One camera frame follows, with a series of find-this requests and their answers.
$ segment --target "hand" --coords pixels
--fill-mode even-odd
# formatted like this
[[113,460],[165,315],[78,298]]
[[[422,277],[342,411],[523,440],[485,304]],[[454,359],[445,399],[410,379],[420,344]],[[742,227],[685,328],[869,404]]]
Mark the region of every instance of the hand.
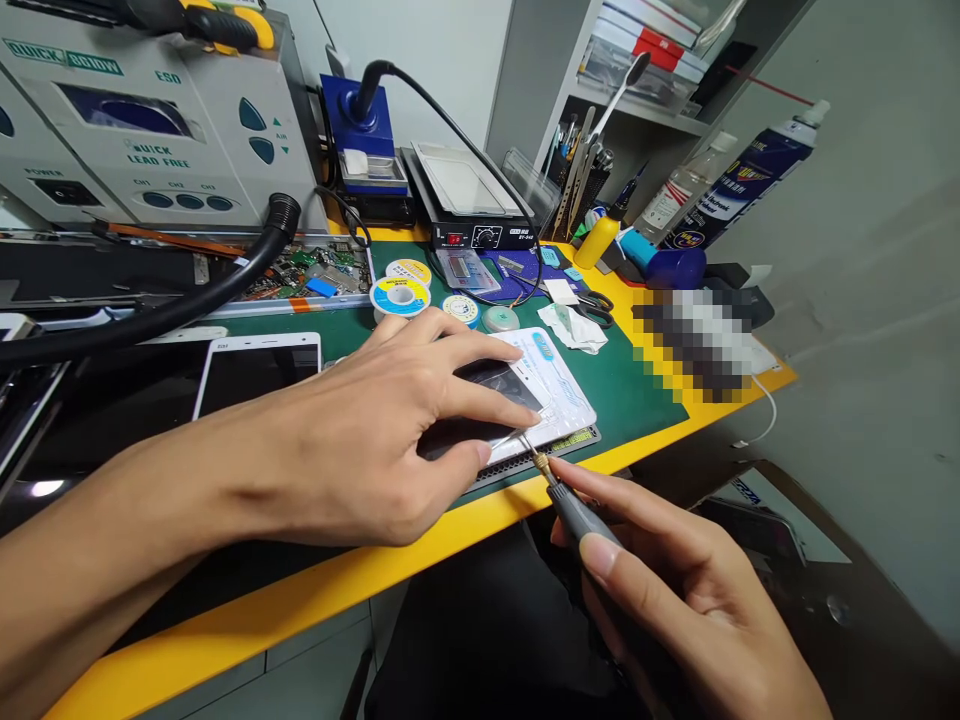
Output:
[[[708,711],[738,720],[831,717],[750,561],[719,525],[627,480],[557,458],[550,466],[626,521],[614,527],[626,550],[596,533],[583,538],[584,566],[676,658]],[[552,540],[566,543],[559,524]],[[602,607],[588,607],[611,653],[626,660]]]
[[475,440],[427,462],[416,453],[424,430],[452,416],[517,428],[540,421],[453,371],[480,358],[520,357],[437,308],[409,322],[387,317],[320,376],[136,445],[101,473],[127,482],[147,476],[167,494],[206,483],[217,500],[201,505],[227,508],[231,518],[232,534],[214,544],[249,537],[408,544],[490,457],[490,446]]

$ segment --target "solder tape roll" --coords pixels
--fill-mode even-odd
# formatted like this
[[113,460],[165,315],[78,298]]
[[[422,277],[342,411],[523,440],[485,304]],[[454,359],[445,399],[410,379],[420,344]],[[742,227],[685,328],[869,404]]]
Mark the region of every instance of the solder tape roll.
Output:
[[463,295],[451,295],[444,298],[440,309],[447,315],[453,315],[469,328],[475,328],[480,324],[480,308],[473,300]]
[[387,265],[387,271],[384,275],[418,280],[427,287],[430,287],[430,281],[433,280],[433,273],[430,272],[430,268],[419,260],[394,260]]
[[385,315],[409,320],[430,306],[430,290],[411,278],[380,278],[370,288],[370,302],[378,324]]

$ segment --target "green repair mat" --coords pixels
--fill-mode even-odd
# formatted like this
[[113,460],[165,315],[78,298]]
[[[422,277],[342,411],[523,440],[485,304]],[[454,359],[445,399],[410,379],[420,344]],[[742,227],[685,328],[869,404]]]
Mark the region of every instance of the green repair mat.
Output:
[[[428,246],[422,243],[374,242],[373,261],[377,274],[381,274],[388,263],[400,258],[426,262],[427,250]],[[436,273],[430,293],[431,304],[437,306],[450,294],[442,277],[438,278]],[[536,297],[516,308],[520,326],[546,327],[537,310],[547,303],[546,298]],[[353,352],[376,327],[372,308],[268,315],[206,324],[226,326],[231,335],[317,332],[320,334],[325,361],[336,360]],[[606,331],[608,342],[597,355],[569,350],[549,328],[547,333],[597,411],[597,427],[602,436],[599,442],[565,455],[567,460],[578,462],[687,419],[683,405],[675,403],[673,393],[663,388],[662,378],[652,375],[646,363],[634,360],[633,345],[618,326],[614,325]],[[535,474],[535,470],[521,471],[467,493],[456,505],[496,492]]]

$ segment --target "tool holder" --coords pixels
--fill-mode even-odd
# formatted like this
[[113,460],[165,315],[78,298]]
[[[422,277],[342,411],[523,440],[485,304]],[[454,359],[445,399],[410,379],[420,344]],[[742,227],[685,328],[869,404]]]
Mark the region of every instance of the tool holder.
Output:
[[[553,160],[550,163],[550,172],[547,174],[553,182],[557,184],[558,187],[563,187],[567,182],[567,174],[570,172],[570,165],[572,163],[567,162],[567,159],[560,153],[559,148],[553,151]],[[591,168],[590,173],[587,175],[587,185],[583,189],[583,197],[580,200],[580,205],[577,208],[571,208],[573,205],[573,200],[571,199],[568,203],[568,207],[564,210],[563,216],[560,218],[560,224],[557,226],[556,236],[549,236],[549,233],[552,231],[554,223],[553,218],[550,218],[550,222],[544,225],[545,228],[545,240],[555,240],[556,242],[570,242],[573,239],[573,233],[577,231],[577,228],[580,227],[580,223],[583,222],[584,216],[587,214],[587,211],[592,208],[597,202],[597,195],[600,194],[600,190],[603,189],[604,183],[607,182],[607,178],[610,177],[609,170],[600,170],[597,168]],[[567,220],[569,218],[570,212],[574,213],[573,222],[570,224],[570,237],[564,236],[564,233],[567,229]]]

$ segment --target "pen holder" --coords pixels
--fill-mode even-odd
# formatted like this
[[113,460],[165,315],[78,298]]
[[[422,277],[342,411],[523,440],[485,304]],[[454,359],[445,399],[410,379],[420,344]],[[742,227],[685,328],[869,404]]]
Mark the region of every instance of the pen holder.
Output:
[[[550,172],[547,174],[547,177],[557,184],[561,192],[567,183],[567,176],[570,173],[571,164],[572,163],[567,162],[567,159],[561,154],[559,148],[553,151],[553,161],[550,163]],[[580,204],[576,208],[572,207],[576,200],[576,188],[570,193],[570,198],[565,208],[563,207],[563,196],[561,195],[560,207],[557,209],[557,212],[562,212],[563,215],[560,217],[560,223],[556,225],[556,233],[553,232],[554,218],[551,218],[550,222],[545,226],[543,237],[557,242],[570,242],[573,238],[573,233],[577,231],[580,223],[583,222],[587,211],[596,204],[597,195],[600,194],[600,190],[603,189],[603,184],[609,177],[609,170],[591,168],[587,175],[587,184],[583,188],[583,197],[580,199]],[[571,212],[573,213],[573,222],[570,223],[570,236],[567,236],[567,221],[569,220]]]

